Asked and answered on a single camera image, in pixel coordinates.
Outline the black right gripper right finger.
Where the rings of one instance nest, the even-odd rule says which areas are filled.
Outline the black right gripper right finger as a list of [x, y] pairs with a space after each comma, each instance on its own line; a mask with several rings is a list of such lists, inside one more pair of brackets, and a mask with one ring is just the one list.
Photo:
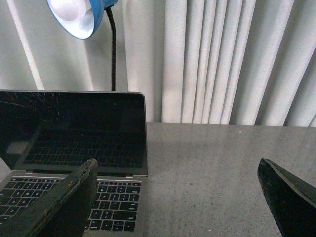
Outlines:
[[261, 159], [257, 176], [283, 237], [316, 235], [316, 188], [268, 159]]

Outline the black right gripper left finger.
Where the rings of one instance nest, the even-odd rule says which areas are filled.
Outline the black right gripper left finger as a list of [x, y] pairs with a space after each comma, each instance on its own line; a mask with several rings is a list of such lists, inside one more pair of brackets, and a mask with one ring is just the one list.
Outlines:
[[81, 237], [97, 191], [90, 159], [21, 213], [1, 225], [2, 237]]

